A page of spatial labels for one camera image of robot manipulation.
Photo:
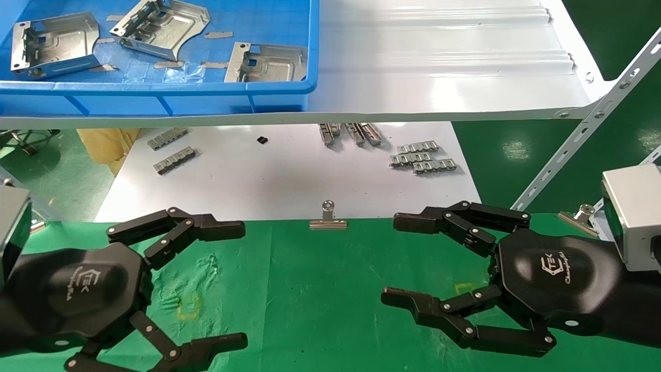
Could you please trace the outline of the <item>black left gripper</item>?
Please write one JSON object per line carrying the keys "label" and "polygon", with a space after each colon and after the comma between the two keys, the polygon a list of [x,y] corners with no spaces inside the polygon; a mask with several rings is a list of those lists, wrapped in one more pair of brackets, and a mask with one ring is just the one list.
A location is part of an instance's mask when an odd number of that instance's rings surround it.
{"label": "black left gripper", "polygon": [[[162,358],[149,371],[206,371],[217,354],[245,349],[245,333],[193,339],[177,346],[144,311],[153,290],[150,269],[162,269],[196,240],[246,235],[242,221],[170,207],[107,230],[111,245],[23,254],[2,288],[1,353],[53,353],[83,348],[66,371],[132,371],[97,360],[134,328]],[[159,237],[144,259],[129,245]]]}

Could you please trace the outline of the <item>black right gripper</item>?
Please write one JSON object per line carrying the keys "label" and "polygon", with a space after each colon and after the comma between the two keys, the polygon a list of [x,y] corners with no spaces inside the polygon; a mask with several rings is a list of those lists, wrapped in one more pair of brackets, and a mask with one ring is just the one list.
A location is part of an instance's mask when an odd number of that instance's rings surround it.
{"label": "black right gripper", "polygon": [[[481,257],[497,251],[496,285],[444,301],[385,287],[382,303],[409,311],[417,325],[442,331],[463,349],[541,358],[557,344],[548,328],[659,347],[659,272],[629,271],[613,242],[524,229],[530,220],[519,210],[469,201],[396,213],[397,231],[446,235]],[[497,246],[487,230],[512,234]],[[467,319],[498,304],[524,328],[479,326]]]}

